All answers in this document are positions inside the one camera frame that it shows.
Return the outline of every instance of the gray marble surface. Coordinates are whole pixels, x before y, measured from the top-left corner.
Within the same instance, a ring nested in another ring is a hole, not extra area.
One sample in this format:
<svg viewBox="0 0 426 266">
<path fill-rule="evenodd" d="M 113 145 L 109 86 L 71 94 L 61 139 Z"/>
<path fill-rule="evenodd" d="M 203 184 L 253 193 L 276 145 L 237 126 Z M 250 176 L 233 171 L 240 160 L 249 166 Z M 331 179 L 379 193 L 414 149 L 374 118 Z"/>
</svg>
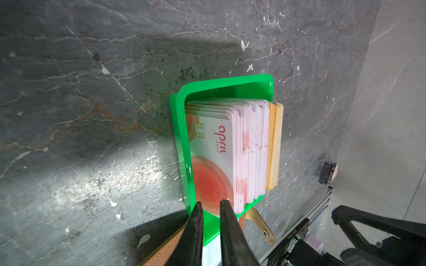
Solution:
<svg viewBox="0 0 426 266">
<path fill-rule="evenodd" d="M 337 155 L 379 4 L 2 1 L 2 265 L 146 257 L 187 218 L 170 95 L 247 74 L 271 74 L 285 107 L 279 185 L 257 207 L 280 238 L 326 193 L 311 176 Z"/>
</svg>

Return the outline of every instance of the green plastic tray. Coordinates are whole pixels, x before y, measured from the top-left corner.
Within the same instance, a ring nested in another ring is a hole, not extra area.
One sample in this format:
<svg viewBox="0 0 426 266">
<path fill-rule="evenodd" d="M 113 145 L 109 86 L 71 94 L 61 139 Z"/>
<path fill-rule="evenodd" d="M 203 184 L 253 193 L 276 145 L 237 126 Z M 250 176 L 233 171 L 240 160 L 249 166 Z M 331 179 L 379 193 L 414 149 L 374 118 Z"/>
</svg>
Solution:
<svg viewBox="0 0 426 266">
<path fill-rule="evenodd" d="M 184 104 L 191 100 L 210 97 L 227 97 L 243 99 L 262 99 L 272 101 L 273 78 L 269 74 L 230 77 L 215 80 L 205 80 L 186 84 L 178 93 L 170 97 L 170 111 L 172 113 L 173 130 L 175 132 L 176 150 L 178 153 L 179 168 L 181 171 L 184 202 L 189 214 L 197 202 L 195 197 L 192 162 L 188 141 L 188 131 Z M 250 208 L 255 206 L 263 196 L 253 203 L 246 204 L 244 211 L 237 214 L 240 218 Z M 204 211 L 204 239 L 207 245 L 219 235 L 219 218 Z"/>
</svg>

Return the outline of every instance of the white vein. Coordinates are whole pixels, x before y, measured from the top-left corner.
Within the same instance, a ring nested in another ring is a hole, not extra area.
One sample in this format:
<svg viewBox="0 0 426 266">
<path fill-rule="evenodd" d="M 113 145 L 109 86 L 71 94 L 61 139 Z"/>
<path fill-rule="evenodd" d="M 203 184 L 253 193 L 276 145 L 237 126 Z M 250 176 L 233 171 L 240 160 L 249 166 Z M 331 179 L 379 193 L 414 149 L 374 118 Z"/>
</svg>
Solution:
<svg viewBox="0 0 426 266">
<path fill-rule="evenodd" d="M 290 76 L 288 79 L 286 79 L 284 82 L 283 82 L 283 84 L 285 84 L 289 79 L 291 79 L 292 77 L 295 77 L 295 76 L 299 76 L 301 73 L 299 73 L 299 74 L 296 74 L 296 75 L 293 75 L 293 76 Z"/>
<path fill-rule="evenodd" d="M 24 152 L 23 154 L 19 155 L 18 157 L 16 157 L 13 161 L 10 162 L 10 164 L 4 169 L 3 173 L 0 174 L 0 179 L 3 178 L 3 176 L 7 173 L 7 171 L 9 171 L 10 167 L 19 159 L 23 158 L 25 155 L 27 155 L 28 153 L 30 153 L 31 151 L 27 151 Z"/>
<path fill-rule="evenodd" d="M 68 26 L 66 26 L 67 28 L 68 28 L 68 30 L 81 42 L 81 40 L 74 34 L 74 32 L 68 27 Z M 92 56 L 93 57 L 93 53 L 88 49 L 88 48 L 86 48 L 86 50 L 87 50 L 87 52 L 90 54 L 90 56 Z M 99 62 L 98 61 L 98 63 L 99 63 L 99 65 L 101 65 L 102 66 L 102 73 L 109 73 L 109 71 L 108 71 L 108 69 L 101 63 L 101 62 Z M 139 102 L 137 102 L 134 98 L 133 98 L 133 96 L 126 90 L 126 88 L 124 88 L 123 87 L 123 85 L 112 75 L 112 74 L 109 74 L 116 82 L 117 82 L 117 84 L 127 93 L 127 96 L 130 98 L 130 99 L 132 99 L 137 105 L 139 105 L 139 107 L 142 109 L 142 111 L 144 111 L 144 113 L 146 113 L 146 111 L 145 111 L 145 109 L 139 104 Z"/>
<path fill-rule="evenodd" d="M 376 40 L 378 40 L 379 38 L 381 38 L 383 35 L 386 35 L 386 34 L 388 34 L 391 30 L 393 30 L 393 28 L 395 28 L 396 26 L 398 26 L 398 24 L 399 24 L 400 22 L 398 21 L 398 22 L 396 22 L 392 27 L 390 27 L 388 30 L 385 30 L 385 31 L 383 31 L 382 33 L 380 33 L 379 35 L 377 35 L 376 37 L 374 37 L 371 41 L 370 41 L 370 43 L 372 43 L 372 42 L 374 42 L 374 41 L 376 41 Z"/>
</svg>

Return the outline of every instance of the stain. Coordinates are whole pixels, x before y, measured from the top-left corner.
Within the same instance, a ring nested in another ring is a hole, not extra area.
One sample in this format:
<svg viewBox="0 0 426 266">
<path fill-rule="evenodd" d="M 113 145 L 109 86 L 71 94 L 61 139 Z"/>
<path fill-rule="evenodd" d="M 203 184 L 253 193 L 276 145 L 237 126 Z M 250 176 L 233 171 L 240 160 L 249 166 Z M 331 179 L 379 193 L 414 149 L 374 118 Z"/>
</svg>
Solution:
<svg viewBox="0 0 426 266">
<path fill-rule="evenodd" d="M 98 55 L 98 54 L 94 54 L 94 55 L 92 56 L 92 59 L 93 59 L 95 62 L 99 62 L 100 57 L 99 57 L 99 55 Z"/>
<path fill-rule="evenodd" d="M 90 183 L 95 184 L 99 189 L 102 188 L 102 185 L 105 184 L 105 178 L 95 178 L 95 179 L 91 179 L 89 180 Z"/>
<path fill-rule="evenodd" d="M 188 77 L 195 78 L 194 71 L 192 70 L 192 66 L 189 66 L 187 69 L 181 69 L 181 74 L 178 76 L 178 80 L 176 81 L 176 84 L 187 83 Z"/>
<path fill-rule="evenodd" d="M 88 217 L 92 217 L 94 215 L 93 209 L 97 207 L 98 198 L 93 197 L 92 195 L 87 195 L 87 198 L 79 203 L 83 210 L 86 212 Z"/>
<path fill-rule="evenodd" d="M 207 67 L 204 69 L 204 71 L 199 76 L 200 80 L 209 80 L 209 72 L 207 71 Z"/>
</svg>

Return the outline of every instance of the floor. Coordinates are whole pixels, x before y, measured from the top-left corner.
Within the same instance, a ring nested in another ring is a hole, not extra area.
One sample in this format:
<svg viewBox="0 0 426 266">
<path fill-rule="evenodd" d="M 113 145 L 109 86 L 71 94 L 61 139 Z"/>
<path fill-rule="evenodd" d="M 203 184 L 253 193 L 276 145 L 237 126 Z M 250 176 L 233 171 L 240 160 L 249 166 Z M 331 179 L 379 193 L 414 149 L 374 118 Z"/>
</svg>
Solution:
<svg viewBox="0 0 426 266">
<path fill-rule="evenodd" d="M 187 83 L 271 74 L 279 184 L 257 208 L 279 239 L 322 198 L 380 0 L 0 5 L 0 261 L 124 266 L 187 219 L 169 108 Z"/>
<path fill-rule="evenodd" d="M 352 246 L 331 220 L 339 205 L 426 223 L 425 29 L 425 1 L 382 0 L 331 185 L 326 247 L 335 257 Z M 355 225 L 371 243 L 387 236 Z"/>
</svg>

